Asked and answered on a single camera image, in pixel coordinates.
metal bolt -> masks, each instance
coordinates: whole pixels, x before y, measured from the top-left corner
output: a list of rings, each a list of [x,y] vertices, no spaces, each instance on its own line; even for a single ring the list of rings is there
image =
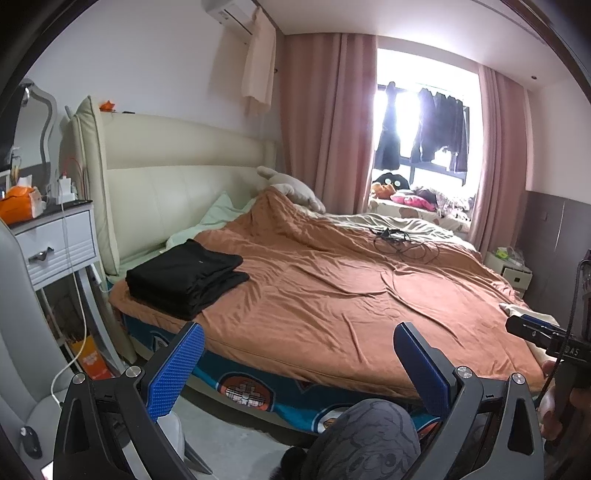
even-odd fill
[[[133,378],[137,377],[141,372],[142,369],[140,367],[138,367],[137,365],[133,365],[125,371],[125,375],[127,375],[130,378]]]
[[[74,378],[72,378],[72,383],[74,385],[80,385],[86,379],[85,374],[76,374]]]
[[[472,370],[468,367],[457,367],[457,374],[462,378],[470,378],[472,376]]]
[[[525,377],[521,374],[513,374],[511,375],[511,378],[513,379],[513,382],[518,385],[523,385],[525,383]]]

cream leather headboard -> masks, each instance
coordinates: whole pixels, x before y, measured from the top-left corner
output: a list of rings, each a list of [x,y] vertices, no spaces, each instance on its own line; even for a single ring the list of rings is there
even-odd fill
[[[105,272],[199,222],[224,190],[242,207],[275,165],[275,145],[220,128],[153,115],[101,112],[91,97],[70,121],[94,201]]]

black cable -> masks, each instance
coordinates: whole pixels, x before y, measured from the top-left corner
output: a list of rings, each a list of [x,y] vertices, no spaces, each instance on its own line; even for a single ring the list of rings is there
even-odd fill
[[[574,295],[573,295],[573,304],[570,308],[569,324],[566,327],[566,333],[564,334],[564,340],[563,340],[562,345],[560,347],[560,352],[558,353],[558,357],[556,357],[556,362],[554,363],[554,368],[550,372],[550,375],[548,375],[548,378],[546,379],[546,382],[545,382],[544,386],[542,387],[540,394],[538,395],[538,397],[534,401],[534,406],[535,406],[536,410],[539,408],[540,403],[542,402],[542,398],[544,398],[544,395],[546,395],[546,392],[550,388],[550,383],[552,382],[552,379],[556,375],[556,371],[558,370],[558,365],[562,361],[564,351],[566,350],[566,346],[568,345],[569,338],[570,338],[570,332],[573,330],[574,314],[577,310],[577,300],[579,299],[579,281],[580,281],[581,271],[583,270],[583,265],[589,265],[589,264],[591,264],[591,260],[581,260],[577,266],[577,276],[574,279]]]
[[[386,228],[383,231],[375,231],[373,229],[369,229],[376,237],[374,237],[374,248],[381,254],[384,255],[391,255],[397,254],[403,258],[407,258],[409,260],[425,260],[429,253],[435,250],[435,254],[426,260],[426,264],[432,262],[439,256],[440,250],[439,246],[436,242],[431,240],[426,241],[415,241],[413,240],[408,233],[400,229],[390,229]],[[385,251],[378,247],[378,240],[382,240],[387,243],[394,251]],[[419,253],[418,255],[410,255],[409,252],[415,251],[419,249],[422,252],[422,255]]]

dark wainscoting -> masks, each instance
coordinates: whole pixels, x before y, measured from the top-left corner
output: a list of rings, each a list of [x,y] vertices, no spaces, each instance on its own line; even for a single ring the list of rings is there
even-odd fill
[[[528,192],[517,247],[534,274],[524,300],[533,310],[549,313],[566,326],[577,264],[591,248],[591,205]],[[582,283],[573,330],[577,335],[583,317],[581,287]]]

orange bag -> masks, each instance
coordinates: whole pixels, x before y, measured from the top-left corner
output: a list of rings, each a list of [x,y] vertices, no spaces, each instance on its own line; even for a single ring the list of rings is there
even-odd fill
[[[6,197],[0,200],[0,218],[7,225],[24,222],[33,218],[32,187],[12,187]]]
[[[82,347],[83,340],[70,345],[72,352],[77,355]],[[113,374],[107,368],[107,364],[95,345],[95,340],[92,335],[86,337],[86,343],[82,349],[82,353],[78,357],[82,368],[92,380],[105,380],[113,378]]]

